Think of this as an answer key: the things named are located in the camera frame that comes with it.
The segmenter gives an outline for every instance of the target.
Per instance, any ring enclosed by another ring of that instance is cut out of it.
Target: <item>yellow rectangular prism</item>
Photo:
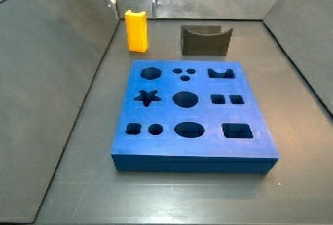
[[[149,49],[149,27],[146,11],[125,12],[125,25],[128,33],[128,45],[132,51],[146,52]]]

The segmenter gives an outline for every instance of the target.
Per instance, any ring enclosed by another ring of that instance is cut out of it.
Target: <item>foam tray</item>
[[[237,62],[133,62],[112,150],[120,171],[268,174],[280,155]]]

